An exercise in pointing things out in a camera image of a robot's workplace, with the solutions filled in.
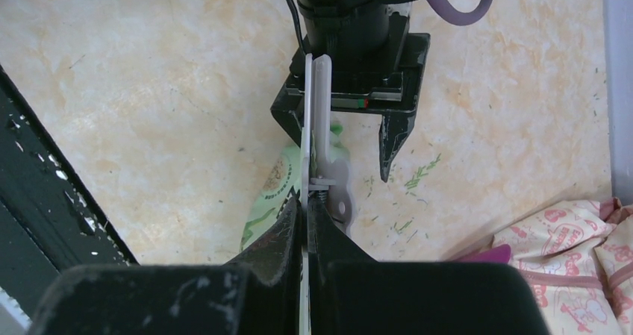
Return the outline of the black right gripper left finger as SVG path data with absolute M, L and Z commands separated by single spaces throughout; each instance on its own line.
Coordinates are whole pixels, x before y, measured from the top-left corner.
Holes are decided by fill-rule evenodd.
M 48 288 L 30 334 L 298 334 L 300 214 L 222 265 L 76 266 Z

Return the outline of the green cat litter bag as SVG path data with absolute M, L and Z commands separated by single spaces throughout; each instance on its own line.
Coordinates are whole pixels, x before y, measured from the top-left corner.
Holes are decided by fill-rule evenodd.
M 349 150 L 340 140 L 342 133 L 341 123 L 337 120 L 331 122 L 329 153 L 332 166 L 325 178 L 334 180 L 335 185 L 334 189 L 329 192 L 326 205 L 335 225 L 346 236 L 349 236 L 349 229 L 355 217 L 355 207 L 349 190 Z M 290 192 L 292 190 L 300 192 L 301 165 L 299 146 L 291 143 L 282 149 L 259 196 L 251 207 L 240 241 L 241 251 L 248 248 L 275 224 L 285 207 Z

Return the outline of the black bag clip strip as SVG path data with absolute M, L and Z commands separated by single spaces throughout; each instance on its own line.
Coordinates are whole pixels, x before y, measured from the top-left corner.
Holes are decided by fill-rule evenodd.
M 302 224 L 308 226 L 308 202 L 319 196 L 334 223 L 334 240 L 326 244 L 342 251 L 349 238 L 354 201 L 350 193 L 349 155 L 331 145 L 332 61 L 327 54 L 305 56 L 305 94 L 300 141 L 299 203 Z

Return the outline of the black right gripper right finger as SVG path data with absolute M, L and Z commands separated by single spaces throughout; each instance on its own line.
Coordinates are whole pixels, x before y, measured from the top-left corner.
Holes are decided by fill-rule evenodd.
M 547 334 L 522 275 L 508 264 L 378 261 L 342 251 L 318 199 L 308 204 L 314 334 Z

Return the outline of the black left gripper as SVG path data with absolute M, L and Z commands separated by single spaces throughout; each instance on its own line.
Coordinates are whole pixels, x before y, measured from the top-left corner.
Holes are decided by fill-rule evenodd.
M 415 125 L 431 38 L 410 30 L 410 18 L 387 0 L 288 2 L 301 40 L 290 74 L 271 106 L 273 119 L 301 145 L 308 54 L 328 55 L 333 67 L 331 107 L 337 112 L 382 115 L 379 170 L 387 183 L 392 163 Z M 305 23 L 299 27 L 299 20 Z

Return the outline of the purple plastic scoop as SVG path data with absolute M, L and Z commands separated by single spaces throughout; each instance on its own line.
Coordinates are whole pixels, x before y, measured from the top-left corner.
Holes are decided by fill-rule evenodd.
M 460 263 L 502 263 L 508 264 L 511 259 L 511 247 L 507 244 L 494 246 L 486 251 L 474 251 L 455 259 Z

